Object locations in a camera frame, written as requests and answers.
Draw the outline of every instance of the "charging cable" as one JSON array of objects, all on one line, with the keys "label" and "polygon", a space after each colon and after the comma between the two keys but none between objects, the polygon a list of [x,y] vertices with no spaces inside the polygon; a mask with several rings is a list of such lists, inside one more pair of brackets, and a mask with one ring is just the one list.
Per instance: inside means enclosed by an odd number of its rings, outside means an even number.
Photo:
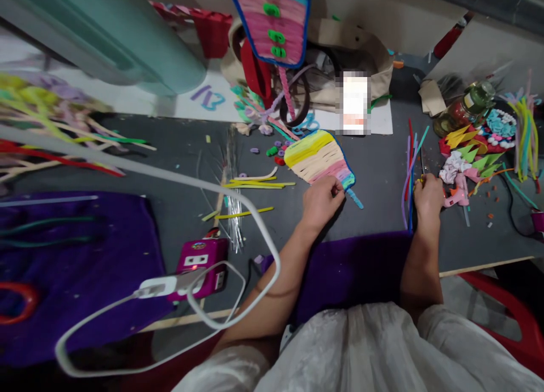
[{"label": "charging cable", "polygon": [[[242,276],[242,274],[234,268],[229,262],[227,261],[221,261],[219,263],[216,263],[215,265],[209,267],[208,269],[204,271],[196,270],[195,278],[194,280],[189,284],[188,291],[187,291],[187,300],[189,302],[189,305],[193,308],[195,313],[202,319],[202,321],[209,327],[215,329],[216,331],[209,335],[208,337],[203,338],[197,343],[194,343],[192,346],[177,352],[176,354],[157,362],[153,365],[150,365],[149,367],[141,368],[141,369],[121,369],[121,370],[110,370],[110,371],[83,371],[80,369],[77,369],[74,367],[68,357],[67,351],[66,351],[66,341],[75,333],[79,328],[81,328],[83,325],[88,323],[89,321],[92,321],[94,318],[98,317],[99,315],[105,313],[108,310],[111,310],[112,308],[123,304],[129,300],[136,299],[142,296],[149,296],[149,295],[155,295],[159,294],[161,292],[161,288],[159,287],[153,287],[153,288],[144,288],[146,289],[139,289],[134,294],[125,297],[124,299],[121,299],[119,301],[116,301],[100,310],[98,310],[96,313],[90,315],[89,317],[83,319],[79,323],[77,323],[75,326],[73,326],[70,330],[68,330],[66,333],[63,334],[63,336],[59,339],[57,342],[57,345],[55,346],[55,354],[57,356],[57,360],[61,366],[61,368],[68,374],[73,377],[78,378],[88,378],[88,377],[98,377],[98,376],[111,376],[111,375],[128,375],[128,374],[135,374],[135,373],[141,373],[145,372],[147,370],[156,368],[166,361],[190,350],[191,348],[203,343],[204,341],[212,338],[214,335],[216,335],[221,330],[227,329],[229,327],[232,327],[234,324],[240,322],[245,316],[249,314],[249,312],[257,305],[259,301],[262,300],[262,298],[268,293],[270,288],[274,285],[276,280],[278,280],[278,276],[281,270],[281,262],[279,260],[279,253],[276,249],[274,242],[272,241],[272,238],[270,237],[270,233],[266,229],[266,225],[262,220],[261,215],[259,215],[257,208],[255,205],[245,196],[233,191],[229,190],[227,188],[221,187],[220,185],[212,184],[207,181],[202,181],[197,178],[189,177],[183,174],[178,174],[172,171],[163,170],[157,167],[152,167],[150,165],[137,163],[136,161],[127,160],[121,157],[115,157],[109,154],[106,154],[102,151],[95,151],[91,150],[89,148],[82,147],[78,144],[70,144],[66,143],[60,139],[56,139],[49,136],[44,135],[37,135],[34,133],[31,133],[29,131],[19,130],[14,127],[8,127],[4,125],[0,125],[0,138],[10,140],[12,142],[18,142],[21,144],[29,144],[32,146],[38,146],[43,149],[57,152],[57,153],[64,153],[69,155],[74,155],[78,158],[84,158],[88,161],[94,161],[96,163],[102,163],[106,165],[112,165],[117,168],[121,168],[128,171],[134,171],[140,174],[145,174],[151,177],[157,177],[162,178],[164,180],[178,182],[179,184],[186,184],[198,188],[207,189],[209,191],[214,191],[220,194],[227,195],[229,197],[233,197],[238,199],[242,204],[246,206],[246,208],[251,212],[251,216],[257,223],[257,227],[261,231],[262,237],[264,238],[266,245],[270,249],[270,253],[274,257],[274,261],[276,263],[276,269],[274,272],[274,275],[272,276],[271,281],[265,286],[265,288],[262,290],[261,293],[253,300],[253,302],[248,306],[247,309],[245,309],[242,313],[240,313],[236,318],[232,318],[232,316],[235,314],[236,308],[238,306],[238,303],[240,302],[243,290],[245,287],[245,278]],[[241,277],[242,281],[244,282],[244,285],[242,286],[242,290],[240,291],[240,295],[238,296],[238,299],[236,300],[236,304],[232,308],[229,316],[225,320],[225,322],[221,323],[219,321],[213,320],[210,316],[208,316],[204,310],[200,308],[200,306],[197,304],[196,299],[193,296],[193,288],[198,283],[198,281],[204,277],[206,273],[208,273],[213,268],[225,264],[227,265],[232,271],[234,271],[239,277]]]}]

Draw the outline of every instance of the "person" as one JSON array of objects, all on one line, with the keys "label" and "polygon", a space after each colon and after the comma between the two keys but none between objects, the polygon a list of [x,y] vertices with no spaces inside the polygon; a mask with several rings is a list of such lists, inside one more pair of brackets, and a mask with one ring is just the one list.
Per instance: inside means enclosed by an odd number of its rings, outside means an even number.
[{"label": "person", "polygon": [[[332,176],[304,194],[303,216],[280,252],[269,293],[227,329],[176,392],[543,391],[544,381],[488,333],[443,305],[438,243],[442,181],[417,182],[418,227],[400,282],[400,305],[375,303],[315,315],[280,350],[310,248],[345,198]],[[257,297],[272,265],[241,306]]]}]

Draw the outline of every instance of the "pink power strip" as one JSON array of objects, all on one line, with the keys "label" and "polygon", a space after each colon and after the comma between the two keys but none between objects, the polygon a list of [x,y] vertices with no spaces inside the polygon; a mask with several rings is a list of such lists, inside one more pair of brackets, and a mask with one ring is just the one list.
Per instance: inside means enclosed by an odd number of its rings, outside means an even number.
[{"label": "pink power strip", "polygon": [[[207,269],[227,258],[228,239],[200,239],[186,242],[181,249],[180,261],[176,274],[190,272],[196,269]],[[225,283],[226,266],[220,265],[210,270],[193,288],[196,299],[207,297],[220,291]],[[169,301],[187,299],[187,289],[181,289],[167,296]]]}]

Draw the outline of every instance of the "white dress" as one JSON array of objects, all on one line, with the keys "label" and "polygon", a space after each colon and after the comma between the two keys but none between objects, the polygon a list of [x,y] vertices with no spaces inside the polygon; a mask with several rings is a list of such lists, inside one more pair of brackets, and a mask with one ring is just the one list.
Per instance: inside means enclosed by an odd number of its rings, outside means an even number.
[{"label": "white dress", "polygon": [[435,305],[416,328],[394,303],[315,315],[272,368],[253,347],[227,348],[194,368],[175,392],[544,391],[476,324]]}]

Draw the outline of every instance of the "canvas bag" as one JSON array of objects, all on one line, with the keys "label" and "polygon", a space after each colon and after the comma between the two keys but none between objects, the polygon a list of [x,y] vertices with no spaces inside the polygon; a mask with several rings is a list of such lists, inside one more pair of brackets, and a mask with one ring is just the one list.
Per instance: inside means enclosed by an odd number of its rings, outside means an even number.
[{"label": "canvas bag", "polygon": [[[372,100],[389,94],[389,84],[393,74],[393,57],[389,55],[385,45],[374,34],[349,22],[310,19],[307,40],[308,58],[313,46],[329,49],[337,60],[336,71],[338,69],[361,70],[371,76]],[[307,77],[312,84],[311,74],[308,74]],[[312,88],[310,92],[312,106],[324,110],[334,110],[339,99],[339,92],[336,88],[314,89]],[[301,98],[303,93],[303,88],[298,85],[294,91],[295,100]]]},{"label": "canvas bag", "polygon": [[[242,22],[239,17],[236,17],[232,21],[228,33],[229,48],[221,61],[221,72],[230,83],[246,86],[244,69],[240,61],[240,41],[244,37]],[[385,45],[374,34],[348,22],[309,19],[307,40],[307,57],[311,55],[311,50],[314,47],[323,48],[332,51],[336,60],[340,61],[340,68],[336,67],[336,71],[338,69],[352,69],[364,70],[369,73],[372,81],[372,100],[389,93],[389,84],[393,73],[393,57],[389,55]],[[312,71],[314,71],[314,75],[324,75],[319,74],[317,70],[310,69],[307,73],[310,80]],[[313,87],[309,95],[312,108],[333,112],[338,105],[339,91],[335,88],[333,75],[329,75],[326,87]],[[279,79],[274,79],[273,82],[276,92],[281,91]],[[295,105],[302,106],[305,96],[302,82],[293,86],[291,95]]]}]

